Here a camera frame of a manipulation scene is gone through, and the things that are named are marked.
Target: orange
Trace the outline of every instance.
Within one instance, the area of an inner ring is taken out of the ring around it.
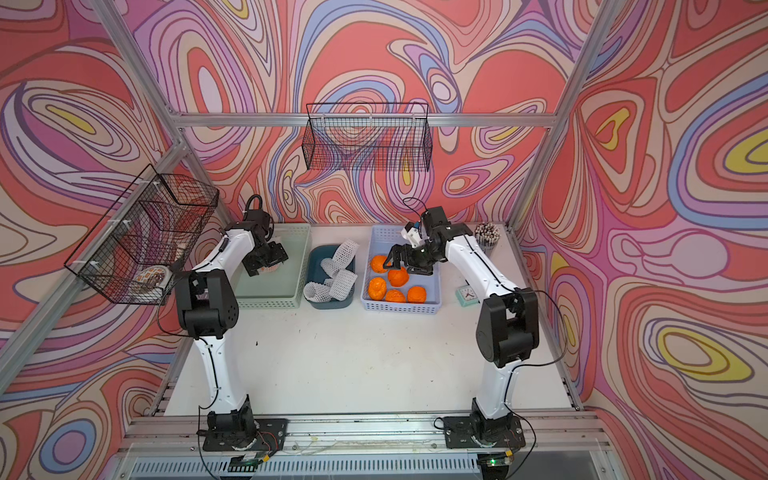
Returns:
[[[368,296],[371,300],[384,300],[386,295],[386,282],[380,276],[375,276],[368,282]]]
[[[376,255],[371,259],[371,270],[373,270],[376,273],[386,273],[386,269],[384,268],[385,261],[386,261],[386,256]]]
[[[386,275],[389,278],[389,284],[392,286],[403,286],[408,283],[408,279],[411,277],[406,272],[406,269],[402,267],[400,267],[400,270],[390,270]]]
[[[408,303],[424,303],[427,301],[427,291],[423,286],[412,286],[408,290]]]
[[[387,290],[384,300],[387,302],[405,303],[406,296],[400,290]]]

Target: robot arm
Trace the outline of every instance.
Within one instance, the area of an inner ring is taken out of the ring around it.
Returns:
[[[195,339],[208,380],[207,435],[228,438],[226,443],[232,445],[236,445],[232,439],[244,445],[252,442],[257,427],[225,335],[240,315],[230,279],[240,263],[254,276],[262,266],[288,260],[283,246],[270,242],[271,218],[258,198],[258,208],[248,208],[250,199],[243,221],[228,226],[213,251],[192,270],[182,272],[175,286],[179,324]]]
[[[410,244],[393,246],[384,267],[431,275],[436,262],[450,262],[482,300],[475,338],[487,363],[473,413],[482,424],[479,436],[488,436],[504,426],[494,421],[510,414],[506,398],[508,386],[514,387],[515,368],[538,347],[538,299],[531,289],[507,279],[482,252],[470,229],[450,223],[442,207],[427,209],[422,223],[427,238],[421,238],[417,224],[407,224],[402,236]]]

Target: light blue basket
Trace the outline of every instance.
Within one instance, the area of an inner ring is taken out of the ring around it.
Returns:
[[[363,279],[362,292],[360,293],[360,299],[362,305],[366,310],[381,310],[385,312],[402,312],[402,313],[423,313],[425,315],[435,315],[442,301],[440,300],[440,268],[435,264],[435,272],[432,275],[411,275],[408,283],[401,286],[397,290],[400,290],[403,295],[408,295],[408,289],[412,286],[423,286],[427,291],[427,301],[425,303],[397,303],[397,302],[385,302],[383,300],[371,300],[368,296],[368,283],[374,276],[380,276],[384,280],[387,280],[386,273],[376,273],[371,270],[370,264],[373,257],[376,255],[389,254],[389,249],[395,243],[400,245],[406,244],[406,239],[400,235],[402,227],[397,225],[374,225],[371,231],[371,244],[368,248],[368,260],[366,261],[366,277]],[[387,287],[392,289],[394,287],[389,285],[387,281]]]

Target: green plastic basket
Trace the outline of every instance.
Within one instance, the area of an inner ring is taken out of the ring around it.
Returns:
[[[248,276],[243,265],[235,270],[233,288],[240,308],[299,308],[312,246],[310,225],[277,223],[277,237],[288,253],[277,270],[256,276]]]

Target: wire mesh basket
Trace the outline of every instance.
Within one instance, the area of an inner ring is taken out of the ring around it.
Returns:
[[[429,171],[426,103],[313,103],[306,110],[307,170]]]
[[[150,177],[143,177],[144,172],[135,181],[140,191],[125,215],[106,220],[110,225],[95,251],[85,260],[72,260],[86,240],[94,241],[104,217],[65,262],[112,303],[159,305],[219,201],[216,187],[186,175],[152,168]]]

